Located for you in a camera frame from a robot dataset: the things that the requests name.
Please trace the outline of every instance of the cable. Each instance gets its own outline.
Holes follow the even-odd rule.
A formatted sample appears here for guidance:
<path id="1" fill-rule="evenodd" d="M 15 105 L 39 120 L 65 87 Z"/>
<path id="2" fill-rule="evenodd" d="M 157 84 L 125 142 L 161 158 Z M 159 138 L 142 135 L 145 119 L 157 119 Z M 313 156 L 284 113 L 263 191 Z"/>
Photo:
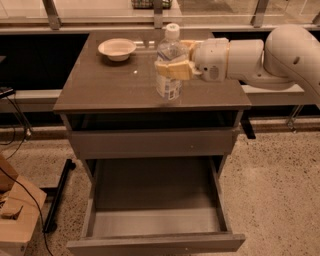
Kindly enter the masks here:
<path id="1" fill-rule="evenodd" d="M 1 143 L 0 144 L 1 146 L 9 146 L 16 139 L 16 129 L 14 128 L 13 125 L 12 125 L 12 128 L 13 128 L 13 135 L 12 135 L 11 141 L 6 142 L 6 143 Z"/>
<path id="2" fill-rule="evenodd" d="M 13 157 L 17 151 L 20 149 L 21 145 L 23 144 L 24 141 L 30 139 L 31 135 L 32 135 L 32 129 L 31 129 L 31 125 L 29 123 L 29 121 L 27 120 L 27 118 L 24 116 L 24 114 L 22 113 L 19 105 L 16 102 L 16 98 L 15 98 L 16 94 L 14 94 L 14 101 L 12 101 L 8 96 L 6 97 L 7 100 L 11 103 L 11 105 L 15 108 L 15 110 L 17 111 L 16 116 L 18 121 L 20 122 L 20 124 L 23 126 L 23 130 L 24 130 L 24 137 L 21 140 L 20 144 L 18 145 L 17 149 L 8 157 L 6 158 L 6 160 L 10 159 L 11 157 Z"/>
<path id="3" fill-rule="evenodd" d="M 6 158 L 6 160 L 10 159 L 11 157 L 13 157 L 13 156 L 15 155 L 15 153 L 18 152 L 18 150 L 20 149 L 22 143 L 25 141 L 25 137 L 26 137 L 26 136 L 23 137 L 23 139 L 21 140 L 19 146 L 16 148 L 16 150 L 15 150 L 9 157 Z"/>
<path id="4" fill-rule="evenodd" d="M 39 213 L 40 213 L 40 220 L 41 220 L 41 226 L 43 227 L 44 226 L 44 222 L 43 222 L 43 216 L 42 216 L 42 212 L 41 212 L 41 208 L 37 202 L 37 200 L 33 197 L 33 195 L 31 195 L 31 193 L 29 192 L 29 190 L 23 185 L 21 184 L 19 181 L 15 180 L 14 178 L 12 178 L 5 170 L 3 170 L 1 167 L 0 167 L 0 170 L 11 180 L 13 180 L 14 182 L 18 183 L 27 193 L 28 195 L 33 199 L 33 201 L 36 203 L 37 207 L 38 207 L 38 210 L 39 210 Z M 44 237 L 44 243 L 45 243 L 45 246 L 46 246 L 46 249 L 48 251 L 48 253 L 53 256 L 52 252 L 50 251 L 49 249 L 49 246 L 48 246 L 48 242 L 47 242 L 47 237 L 46 237 L 46 234 L 44 232 L 42 232 L 43 234 L 43 237 Z"/>

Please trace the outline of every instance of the glass panel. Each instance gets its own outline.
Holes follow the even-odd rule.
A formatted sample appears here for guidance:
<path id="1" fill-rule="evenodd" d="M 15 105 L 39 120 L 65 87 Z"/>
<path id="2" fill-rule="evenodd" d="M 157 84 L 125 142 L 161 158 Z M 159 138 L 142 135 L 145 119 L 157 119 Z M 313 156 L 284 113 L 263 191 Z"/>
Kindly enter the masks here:
<path id="1" fill-rule="evenodd" d="M 55 0 L 55 4 L 62 22 L 153 22 L 152 7 L 133 8 L 132 2 L 135 1 L 138 0 Z M 163 10 L 163 21 L 206 26 L 250 24 L 257 2 L 258 0 L 172 0 L 171 8 Z"/>
<path id="2" fill-rule="evenodd" d="M 42 0 L 1 0 L 0 17 L 12 20 L 47 18 Z"/>
<path id="3" fill-rule="evenodd" d="M 302 10 L 300 12 L 300 19 L 303 19 L 306 23 L 311 23 L 316 15 L 320 12 L 319 0 L 305 0 Z"/>
<path id="4" fill-rule="evenodd" d="M 134 9 L 131 0 L 54 0 L 62 22 L 153 22 L 153 9 Z"/>
<path id="5" fill-rule="evenodd" d="M 185 25 L 248 25 L 258 0 L 177 0 Z"/>
<path id="6" fill-rule="evenodd" d="M 270 0 L 264 24 L 311 24 L 319 11 L 319 0 Z"/>

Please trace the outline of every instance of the small bowl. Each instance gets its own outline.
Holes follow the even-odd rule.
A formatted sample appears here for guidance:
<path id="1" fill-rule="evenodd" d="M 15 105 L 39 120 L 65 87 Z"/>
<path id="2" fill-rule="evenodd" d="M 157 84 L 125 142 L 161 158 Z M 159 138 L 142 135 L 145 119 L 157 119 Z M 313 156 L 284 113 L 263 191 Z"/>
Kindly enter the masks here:
<path id="1" fill-rule="evenodd" d="M 108 56 L 112 61 L 124 61 L 137 48 L 136 44 L 128 39 L 115 38 L 104 41 L 98 47 L 98 51 Z"/>

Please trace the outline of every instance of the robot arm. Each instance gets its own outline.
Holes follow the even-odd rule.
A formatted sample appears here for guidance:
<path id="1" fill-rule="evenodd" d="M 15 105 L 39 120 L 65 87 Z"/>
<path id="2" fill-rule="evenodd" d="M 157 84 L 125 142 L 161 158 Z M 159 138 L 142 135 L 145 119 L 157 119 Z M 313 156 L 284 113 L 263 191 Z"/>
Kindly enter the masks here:
<path id="1" fill-rule="evenodd" d="M 205 81 L 229 78 L 278 90 L 297 83 L 320 103 L 320 43 L 300 26 L 279 26 L 265 45 L 262 40 L 208 39 L 191 58 Z"/>

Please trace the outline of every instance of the drawer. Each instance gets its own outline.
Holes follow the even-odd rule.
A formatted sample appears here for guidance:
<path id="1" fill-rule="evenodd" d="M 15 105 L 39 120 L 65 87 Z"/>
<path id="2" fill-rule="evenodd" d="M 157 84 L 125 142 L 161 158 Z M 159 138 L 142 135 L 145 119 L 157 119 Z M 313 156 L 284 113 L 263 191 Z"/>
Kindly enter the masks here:
<path id="1" fill-rule="evenodd" d="M 76 256 L 236 251 L 210 157 L 97 160 Z"/>
<path id="2" fill-rule="evenodd" d="M 239 131 L 117 131 L 71 132 L 80 159 L 225 155 L 232 152 Z"/>

